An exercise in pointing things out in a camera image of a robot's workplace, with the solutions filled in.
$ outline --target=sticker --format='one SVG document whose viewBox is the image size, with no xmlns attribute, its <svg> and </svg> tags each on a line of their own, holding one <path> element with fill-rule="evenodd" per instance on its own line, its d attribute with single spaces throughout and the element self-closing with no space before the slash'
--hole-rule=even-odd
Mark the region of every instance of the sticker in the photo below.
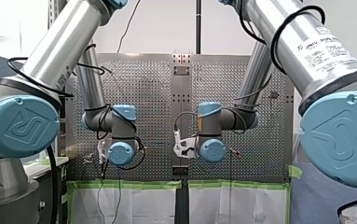
<svg viewBox="0 0 357 224">
<path fill-rule="evenodd" d="M 297 46 L 297 51 L 310 69 L 320 73 L 334 69 L 339 64 L 357 63 L 357 59 L 333 35 L 319 35 L 309 39 Z"/>
<path fill-rule="evenodd" d="M 59 90 L 59 91 L 62 91 L 65 87 L 65 83 L 67 82 L 67 79 L 68 77 L 71 75 L 71 72 L 69 70 L 69 67 L 67 66 L 66 68 L 66 72 L 64 74 L 64 72 L 60 75 L 59 79 L 57 80 L 57 83 L 56 83 L 56 88 Z"/>
<path fill-rule="evenodd" d="M 321 35 L 331 35 L 332 32 L 326 27 L 317 27 L 316 28 L 318 32 L 320 32 Z"/>
</svg>

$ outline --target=white surface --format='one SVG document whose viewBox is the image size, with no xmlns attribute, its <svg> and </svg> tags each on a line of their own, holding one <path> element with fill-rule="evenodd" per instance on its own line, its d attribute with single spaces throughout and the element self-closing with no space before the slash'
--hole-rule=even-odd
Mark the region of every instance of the white surface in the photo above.
<svg viewBox="0 0 357 224">
<path fill-rule="evenodd" d="M 0 56 L 28 57 L 48 30 L 48 0 L 0 0 Z"/>
<path fill-rule="evenodd" d="M 56 165 L 59 167 L 67 162 L 68 162 L 68 157 L 64 158 L 61 161 L 56 161 Z M 50 165 L 42 165 L 39 162 L 34 162 L 30 165 L 23 165 L 23 167 L 24 167 L 24 171 L 31 179 L 37 179 L 39 176 L 50 171 Z"/>
<path fill-rule="evenodd" d="M 94 36 L 98 53 L 116 53 L 137 0 L 117 11 Z M 202 1 L 202 53 L 251 54 L 254 41 L 240 27 L 233 7 Z M 196 51 L 196 1 L 143 0 L 123 41 L 122 53 Z"/>
<path fill-rule="evenodd" d="M 71 203 L 71 220 L 75 224 L 112 223 L 119 201 L 119 189 L 77 189 Z M 175 189 L 122 189 L 116 223 L 173 224 L 175 216 Z"/>
<path fill-rule="evenodd" d="M 190 223 L 285 224 L 286 190 L 189 189 Z"/>
</svg>

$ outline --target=robotic arm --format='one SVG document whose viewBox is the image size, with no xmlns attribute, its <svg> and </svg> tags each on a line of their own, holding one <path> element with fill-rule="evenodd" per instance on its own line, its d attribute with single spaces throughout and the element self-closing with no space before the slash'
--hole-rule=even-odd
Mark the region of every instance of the robotic arm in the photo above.
<svg viewBox="0 0 357 224">
<path fill-rule="evenodd" d="M 357 59 L 309 13 L 317 10 L 324 21 L 322 9 L 304 7 L 299 0 L 220 2 L 251 21 L 263 39 L 252 35 L 258 42 L 235 107 L 201 103 L 199 140 L 176 137 L 177 155 L 221 161 L 226 153 L 221 131 L 256 126 L 254 108 L 274 62 L 303 97 L 301 143 L 309 159 L 324 174 L 357 188 Z"/>
<path fill-rule="evenodd" d="M 0 158 L 32 156 L 54 141 L 60 128 L 59 95 L 69 95 L 62 92 L 68 77 L 79 60 L 82 64 L 97 64 L 94 49 L 87 46 L 97 27 L 107 24 L 115 10 L 126 3 L 69 1 L 18 74 L 0 80 Z M 83 66 L 78 66 L 76 72 L 84 96 L 84 126 L 112 133 L 109 161 L 128 164 L 137 150 L 135 107 L 109 106 L 100 76 Z"/>
</svg>

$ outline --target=metal backboard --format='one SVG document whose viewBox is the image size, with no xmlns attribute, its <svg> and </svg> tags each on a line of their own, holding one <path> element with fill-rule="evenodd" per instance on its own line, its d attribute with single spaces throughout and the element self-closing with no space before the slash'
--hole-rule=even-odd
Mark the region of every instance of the metal backboard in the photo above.
<svg viewBox="0 0 357 224">
<path fill-rule="evenodd" d="M 111 165 L 107 177 L 124 175 L 126 179 L 141 181 L 170 180 L 172 166 L 186 164 L 191 179 L 232 177 L 262 182 L 289 181 L 294 90 L 288 78 L 279 73 L 274 73 L 263 96 L 259 127 L 244 135 L 224 132 L 225 143 L 240 152 L 240 159 L 232 157 L 230 163 L 227 155 L 222 163 L 213 166 L 200 159 L 180 160 L 172 153 L 172 123 L 176 115 L 186 110 L 196 111 L 198 103 L 203 101 L 232 105 L 248 62 L 247 56 L 186 55 L 183 62 L 183 58 L 171 54 L 100 54 L 99 64 L 112 71 L 112 75 L 103 76 L 107 103 L 137 107 L 138 135 L 147 147 L 144 164 L 124 174 L 119 174 Z M 73 130 L 67 133 L 72 158 L 68 175 L 72 180 L 96 178 L 101 169 L 95 133 L 81 126 L 83 107 L 75 78 L 67 85 L 68 91 L 70 88 L 76 98 L 66 102 L 67 111 L 73 111 L 66 115 L 67 129 Z M 269 98 L 272 91 L 279 94 L 277 99 Z M 183 137 L 196 128 L 191 118 L 180 120 L 179 125 L 184 130 Z"/>
</svg>

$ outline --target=white label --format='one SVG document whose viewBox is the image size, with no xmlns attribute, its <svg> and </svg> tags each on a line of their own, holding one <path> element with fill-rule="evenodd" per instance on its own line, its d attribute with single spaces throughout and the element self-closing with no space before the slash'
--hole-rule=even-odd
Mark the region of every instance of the white label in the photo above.
<svg viewBox="0 0 357 224">
<path fill-rule="evenodd" d="M 297 51 L 317 72 L 327 72 L 339 64 L 357 63 L 357 59 L 333 35 L 319 35 L 297 46 Z"/>
<path fill-rule="evenodd" d="M 318 32 L 320 32 L 321 35 L 331 35 L 332 32 L 330 32 L 329 29 L 327 29 L 326 27 L 317 27 L 316 28 L 318 30 Z"/>
</svg>

